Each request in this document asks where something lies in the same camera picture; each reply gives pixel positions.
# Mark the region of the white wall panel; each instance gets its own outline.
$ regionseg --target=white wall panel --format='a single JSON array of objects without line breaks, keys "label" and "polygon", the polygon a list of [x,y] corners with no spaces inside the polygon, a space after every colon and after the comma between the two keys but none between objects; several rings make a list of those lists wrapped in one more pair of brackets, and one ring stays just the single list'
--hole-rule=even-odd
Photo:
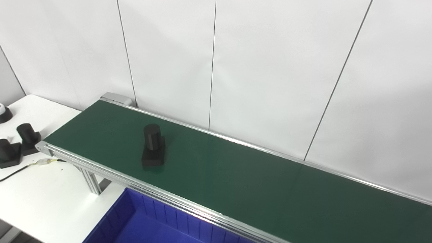
[{"label": "white wall panel", "polygon": [[306,160],[432,201],[431,10],[373,2]]},{"label": "white wall panel", "polygon": [[141,109],[208,128],[214,0],[119,0]]},{"label": "white wall panel", "polygon": [[0,44],[27,93],[76,109],[134,98],[115,0],[1,1]]},{"label": "white wall panel", "polygon": [[0,47],[0,103],[8,106],[24,97],[24,95],[25,94]]},{"label": "white wall panel", "polygon": [[303,158],[369,0],[218,0],[210,129]]},{"label": "white wall panel", "polygon": [[39,1],[0,1],[0,45],[27,94],[81,109]]},{"label": "white wall panel", "polygon": [[116,0],[40,0],[83,109],[106,92],[134,100]]}]

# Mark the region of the blue plastic bin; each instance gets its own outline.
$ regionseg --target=blue plastic bin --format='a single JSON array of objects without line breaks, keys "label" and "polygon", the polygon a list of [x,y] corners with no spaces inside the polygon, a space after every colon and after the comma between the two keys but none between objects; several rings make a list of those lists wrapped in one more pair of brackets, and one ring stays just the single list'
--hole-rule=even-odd
[{"label": "blue plastic bin", "polygon": [[84,243],[252,243],[171,206],[125,189]]}]

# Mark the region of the white table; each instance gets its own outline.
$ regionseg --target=white table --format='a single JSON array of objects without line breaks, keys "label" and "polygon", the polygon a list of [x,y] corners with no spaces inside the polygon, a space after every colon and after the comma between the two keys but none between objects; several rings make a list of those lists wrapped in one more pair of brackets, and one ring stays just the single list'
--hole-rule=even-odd
[{"label": "white table", "polygon": [[[20,142],[16,127],[30,123],[42,138],[79,114],[64,105],[28,95],[9,106],[14,117],[0,124],[0,138]],[[0,179],[47,158],[36,153],[20,165],[0,169]],[[111,183],[101,195],[89,191],[73,165],[53,162],[34,165],[0,182],[0,219],[44,243],[80,243],[124,190]]]}]

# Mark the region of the black round object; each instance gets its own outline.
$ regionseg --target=black round object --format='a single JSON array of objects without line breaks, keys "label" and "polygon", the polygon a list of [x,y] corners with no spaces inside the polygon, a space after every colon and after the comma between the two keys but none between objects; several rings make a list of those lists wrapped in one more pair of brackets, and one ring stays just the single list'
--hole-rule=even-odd
[{"label": "black round object", "polygon": [[12,119],[12,112],[9,108],[5,107],[5,112],[0,114],[0,123],[7,122],[10,119]]},{"label": "black round object", "polygon": [[16,156],[16,151],[7,139],[0,139],[0,158],[11,160]]},{"label": "black round object", "polygon": [[144,127],[144,140],[149,150],[158,150],[161,145],[161,128],[157,124],[148,124]]},{"label": "black round object", "polygon": [[38,135],[35,133],[32,125],[29,123],[19,125],[16,130],[22,138],[23,143],[32,144],[38,141]]}]

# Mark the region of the green conveyor belt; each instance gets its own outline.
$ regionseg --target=green conveyor belt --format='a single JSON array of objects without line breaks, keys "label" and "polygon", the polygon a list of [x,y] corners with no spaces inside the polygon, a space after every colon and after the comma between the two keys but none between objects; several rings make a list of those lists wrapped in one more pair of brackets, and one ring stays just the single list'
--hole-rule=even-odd
[{"label": "green conveyor belt", "polygon": [[[143,169],[150,123],[165,165]],[[105,101],[44,140],[293,243],[432,242],[429,205]]]}]

